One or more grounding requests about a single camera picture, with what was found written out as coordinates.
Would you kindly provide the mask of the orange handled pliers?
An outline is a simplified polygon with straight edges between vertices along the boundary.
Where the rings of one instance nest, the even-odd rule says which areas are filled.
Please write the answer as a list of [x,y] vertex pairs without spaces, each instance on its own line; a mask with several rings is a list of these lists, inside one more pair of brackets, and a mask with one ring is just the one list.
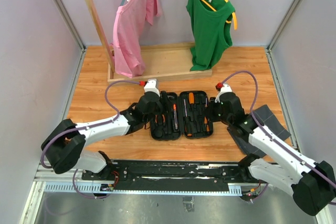
[[165,115],[164,114],[160,114],[160,115],[156,115],[155,116],[155,126],[165,126]]

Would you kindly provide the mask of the black plastic tool case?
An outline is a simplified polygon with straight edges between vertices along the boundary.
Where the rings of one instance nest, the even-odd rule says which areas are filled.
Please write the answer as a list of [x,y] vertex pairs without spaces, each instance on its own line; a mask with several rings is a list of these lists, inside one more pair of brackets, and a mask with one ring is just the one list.
[[[188,102],[188,94],[194,93],[196,109],[191,111]],[[206,138],[213,134],[213,122],[205,115],[205,98],[207,96],[204,91],[183,91],[180,94],[167,92],[167,96],[171,106],[170,115],[166,115],[163,109],[162,114],[165,115],[165,126],[155,126],[155,117],[150,121],[151,136],[156,141],[172,141],[179,139],[182,135],[188,139]],[[185,132],[185,111],[184,102],[186,100],[187,115],[190,120],[192,136],[188,137]],[[173,104],[176,103],[178,129],[174,127]],[[210,132],[206,132],[206,124],[209,124]]]

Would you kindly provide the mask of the small orange screwdriver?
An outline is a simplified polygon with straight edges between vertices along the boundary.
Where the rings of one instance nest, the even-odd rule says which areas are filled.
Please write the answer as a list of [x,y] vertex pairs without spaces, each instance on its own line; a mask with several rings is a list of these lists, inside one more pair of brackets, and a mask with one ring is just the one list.
[[195,97],[194,97],[193,92],[190,92],[188,94],[188,102],[189,102],[191,111],[194,111],[196,109],[196,104],[195,104]]

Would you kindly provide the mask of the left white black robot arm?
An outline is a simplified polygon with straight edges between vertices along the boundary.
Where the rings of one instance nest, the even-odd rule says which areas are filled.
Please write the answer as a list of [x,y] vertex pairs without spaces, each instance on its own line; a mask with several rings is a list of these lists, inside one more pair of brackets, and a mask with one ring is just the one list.
[[112,175],[111,159],[103,151],[91,152],[85,147],[110,137],[132,134],[162,111],[160,95],[149,91],[137,103],[110,118],[78,124],[63,120],[41,145],[41,158],[50,163],[43,167],[53,169],[56,174],[83,169],[102,180],[108,179]]

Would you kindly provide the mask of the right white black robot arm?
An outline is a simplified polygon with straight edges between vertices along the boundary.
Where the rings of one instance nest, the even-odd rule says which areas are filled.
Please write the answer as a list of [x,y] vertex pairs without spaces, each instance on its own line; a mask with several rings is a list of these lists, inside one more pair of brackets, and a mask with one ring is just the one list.
[[207,117],[222,122],[245,142],[270,156],[276,165],[249,154],[240,161],[238,177],[244,182],[253,178],[269,183],[291,196],[306,214],[316,216],[335,199],[335,174],[326,161],[316,162],[282,141],[256,117],[244,112],[238,96],[221,92],[207,103]]

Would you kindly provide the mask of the wooden clothes rack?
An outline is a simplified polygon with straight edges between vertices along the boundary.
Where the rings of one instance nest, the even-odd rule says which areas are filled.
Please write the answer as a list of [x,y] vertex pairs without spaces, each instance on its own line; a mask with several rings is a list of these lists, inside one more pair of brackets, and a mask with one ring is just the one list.
[[132,79],[117,74],[115,65],[112,61],[114,55],[113,47],[103,31],[98,12],[93,0],[85,0],[92,21],[96,28],[100,42],[108,60],[107,82],[121,80],[142,81],[147,79],[157,79],[159,81],[176,81],[207,78],[212,75],[211,70],[190,71],[192,67],[190,48],[194,45],[192,42],[182,42],[177,44],[162,44],[153,46],[142,46],[141,53],[145,62],[146,69],[142,76]]

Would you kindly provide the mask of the green tank top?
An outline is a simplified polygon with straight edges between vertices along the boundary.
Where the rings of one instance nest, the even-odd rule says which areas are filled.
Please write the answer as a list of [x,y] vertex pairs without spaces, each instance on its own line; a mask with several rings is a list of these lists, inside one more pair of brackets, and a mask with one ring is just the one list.
[[186,9],[195,40],[190,71],[209,70],[233,44],[230,22],[235,8],[225,0],[188,0]]

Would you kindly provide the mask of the pink t-shirt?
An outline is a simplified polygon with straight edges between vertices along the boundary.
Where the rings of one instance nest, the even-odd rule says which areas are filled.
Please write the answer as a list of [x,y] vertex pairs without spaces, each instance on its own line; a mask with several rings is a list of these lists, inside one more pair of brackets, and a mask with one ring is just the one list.
[[114,65],[118,74],[133,78],[143,75],[145,63],[139,38],[145,22],[153,25],[162,15],[159,0],[127,0],[119,6],[113,26]]

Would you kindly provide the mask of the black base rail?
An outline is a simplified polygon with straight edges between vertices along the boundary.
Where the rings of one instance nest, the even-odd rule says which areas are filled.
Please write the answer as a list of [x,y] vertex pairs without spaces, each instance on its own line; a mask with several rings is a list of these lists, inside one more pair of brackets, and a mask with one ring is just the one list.
[[119,176],[116,189],[126,191],[215,192],[226,191],[228,185],[258,184],[259,180],[242,174],[237,162],[183,162],[114,160],[112,173],[102,179],[86,170],[82,180],[103,183]]

